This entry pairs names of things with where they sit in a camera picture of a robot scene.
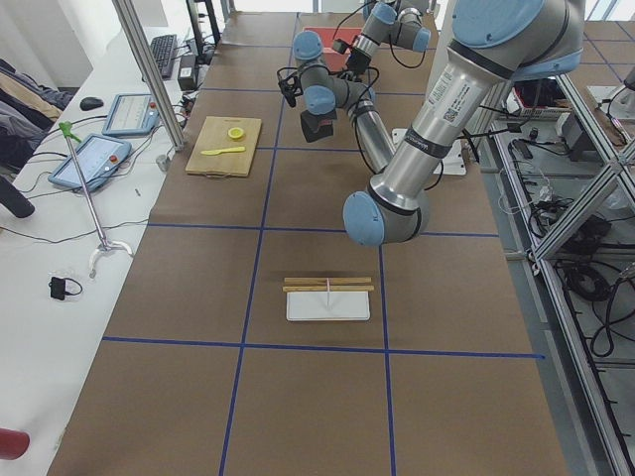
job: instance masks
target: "blue joint cap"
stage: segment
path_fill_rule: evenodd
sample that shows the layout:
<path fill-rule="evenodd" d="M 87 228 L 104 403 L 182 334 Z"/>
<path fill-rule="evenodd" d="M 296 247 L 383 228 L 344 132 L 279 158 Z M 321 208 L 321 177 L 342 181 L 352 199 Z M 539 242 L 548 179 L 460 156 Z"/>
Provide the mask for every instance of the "blue joint cap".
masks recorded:
<path fill-rule="evenodd" d="M 309 86 L 305 89 L 305 103 L 309 112 L 320 116 L 335 109 L 335 94 L 326 86 Z"/>
<path fill-rule="evenodd" d="M 375 5 L 370 14 L 386 25 L 392 25 L 397 20 L 397 12 L 393 10 L 393 7 L 389 7 L 385 3 Z"/>
<path fill-rule="evenodd" d="M 351 240 L 363 246 L 384 242 L 384 218 L 379 207 L 365 191 L 357 191 L 344 203 L 344 227 Z"/>
<path fill-rule="evenodd" d="M 322 44 L 316 32 L 305 31 L 298 33 L 294 38 L 294 56 L 296 60 L 311 61 L 319 58 Z"/>
<path fill-rule="evenodd" d="M 529 81 L 549 76 L 556 76 L 558 74 L 565 74 L 566 72 L 571 72 L 576 69 L 581 60 L 582 50 L 579 50 L 564 57 L 550 59 L 548 61 L 539 62 L 537 64 L 517 69 L 511 77 L 511 80 Z"/>
<path fill-rule="evenodd" d="M 468 48 L 493 48 L 516 38 L 536 20 L 546 0 L 458 0 L 454 37 Z"/>
<path fill-rule="evenodd" d="M 430 42 L 430 30 L 422 28 L 417 32 L 415 42 L 413 43 L 413 52 L 423 53 Z"/>

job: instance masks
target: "white desk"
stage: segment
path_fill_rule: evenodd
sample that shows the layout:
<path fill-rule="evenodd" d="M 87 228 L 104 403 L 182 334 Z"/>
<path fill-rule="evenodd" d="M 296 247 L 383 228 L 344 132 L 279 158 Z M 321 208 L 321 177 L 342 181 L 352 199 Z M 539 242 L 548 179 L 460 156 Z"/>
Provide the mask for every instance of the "white desk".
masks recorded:
<path fill-rule="evenodd" d="M 149 38 L 165 33 L 171 32 L 147 30 Z M 177 66 L 173 77 L 176 77 Z M 165 85 L 173 103 L 177 103 L 181 97 L 177 82 L 168 80 Z M 62 120 L 107 114 L 116 93 L 147 91 L 125 36 L 120 33 L 63 113 Z M 83 112 L 79 101 L 85 96 L 100 97 L 105 104 Z M 78 124 L 72 130 L 77 136 L 85 137 L 90 132 L 101 132 L 102 126 L 103 120 Z M 144 140 L 131 140 L 133 148 Z M 164 180 L 155 159 L 171 146 L 165 129 L 160 129 L 137 158 L 130 175 L 113 178 L 94 193 L 95 208 L 104 226 L 148 217 Z M 61 135 L 55 134 L 38 152 L 67 153 L 67 148 Z M 33 162 L 56 158 L 36 156 Z M 14 185 L 18 189 L 29 189 L 40 173 L 52 171 L 58 163 L 27 164 Z M 35 190 L 26 195 L 57 189 L 42 176 Z M 33 203 L 36 211 L 25 219 L 15 218 L 0 206 L 0 225 L 52 240 L 94 229 L 83 195 L 65 192 L 34 198 Z M 106 233 L 110 239 L 126 241 L 136 250 L 144 230 L 145 225 L 136 225 Z M 24 430 L 31 436 L 25 455 L 15 461 L 0 460 L 3 476 L 45 475 L 56 454 L 132 262 L 121 251 L 102 257 L 97 262 L 97 275 L 91 280 L 88 257 L 98 242 L 95 233 L 51 245 L 0 231 L 0 427 Z M 83 285 L 83 293 L 65 301 L 50 298 L 51 276 L 75 278 Z"/>

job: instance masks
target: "green clamp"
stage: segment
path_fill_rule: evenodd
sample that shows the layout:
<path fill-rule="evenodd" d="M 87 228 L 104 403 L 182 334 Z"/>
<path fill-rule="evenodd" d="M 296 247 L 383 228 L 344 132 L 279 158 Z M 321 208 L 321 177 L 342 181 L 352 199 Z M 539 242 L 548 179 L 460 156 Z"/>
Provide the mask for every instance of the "green clamp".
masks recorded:
<path fill-rule="evenodd" d="M 75 139 L 78 142 L 81 142 L 81 139 L 79 139 L 77 136 L 75 136 L 71 131 L 70 128 L 72 127 L 72 123 L 71 122 L 61 122 L 60 123 L 60 130 L 62 131 L 62 134 L 64 137 L 70 137 L 71 139 Z"/>

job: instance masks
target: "lemon slice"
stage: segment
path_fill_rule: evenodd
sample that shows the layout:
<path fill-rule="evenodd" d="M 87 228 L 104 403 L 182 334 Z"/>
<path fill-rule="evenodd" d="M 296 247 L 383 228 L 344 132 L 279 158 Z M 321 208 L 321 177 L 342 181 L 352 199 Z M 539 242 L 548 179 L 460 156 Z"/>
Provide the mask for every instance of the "lemon slice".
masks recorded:
<path fill-rule="evenodd" d="M 237 141 L 245 135 L 245 130 L 242 127 L 232 127 L 227 131 L 227 135 L 232 141 Z"/>

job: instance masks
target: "wooden stick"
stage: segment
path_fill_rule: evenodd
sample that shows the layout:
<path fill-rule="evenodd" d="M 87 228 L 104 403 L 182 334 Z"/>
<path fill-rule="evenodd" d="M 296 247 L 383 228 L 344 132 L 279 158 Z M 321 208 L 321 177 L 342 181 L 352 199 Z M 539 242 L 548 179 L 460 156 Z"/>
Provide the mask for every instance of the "wooden stick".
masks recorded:
<path fill-rule="evenodd" d="M 285 278 L 285 285 L 326 285 L 326 280 L 332 285 L 368 285 L 371 279 L 362 278 Z"/>
<path fill-rule="evenodd" d="M 297 292 L 319 292 L 319 291 L 375 291 L 375 287 L 372 285 L 367 286 L 330 286 L 315 285 L 315 286 L 282 286 L 282 291 L 285 293 L 297 293 Z"/>

